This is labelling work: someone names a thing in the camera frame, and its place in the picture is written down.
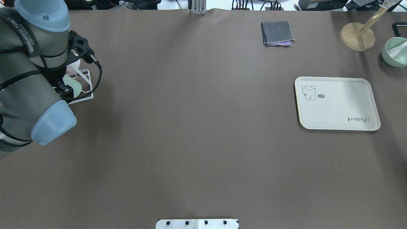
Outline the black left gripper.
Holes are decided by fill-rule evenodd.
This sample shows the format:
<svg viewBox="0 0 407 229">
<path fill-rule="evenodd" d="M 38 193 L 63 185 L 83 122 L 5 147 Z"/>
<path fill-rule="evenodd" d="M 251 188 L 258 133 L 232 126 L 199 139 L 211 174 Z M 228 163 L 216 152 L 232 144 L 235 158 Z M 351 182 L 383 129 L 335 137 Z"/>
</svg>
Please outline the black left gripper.
<svg viewBox="0 0 407 229">
<path fill-rule="evenodd" d="M 63 83 L 66 65 L 48 68 L 48 82 L 55 87 L 59 95 L 73 95 L 73 88 Z"/>
</svg>

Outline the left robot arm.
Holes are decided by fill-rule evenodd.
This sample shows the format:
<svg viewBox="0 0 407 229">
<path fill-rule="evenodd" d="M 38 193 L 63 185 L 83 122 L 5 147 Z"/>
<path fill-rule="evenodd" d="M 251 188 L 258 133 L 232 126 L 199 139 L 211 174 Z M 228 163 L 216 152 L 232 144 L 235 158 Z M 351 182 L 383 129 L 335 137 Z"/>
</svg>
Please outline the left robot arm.
<svg viewBox="0 0 407 229">
<path fill-rule="evenodd" d="M 67 5 L 62 0 L 16 0 L 1 8 L 1 159 L 31 142 L 46 145 L 77 118 L 45 71 L 66 72 Z"/>
</svg>

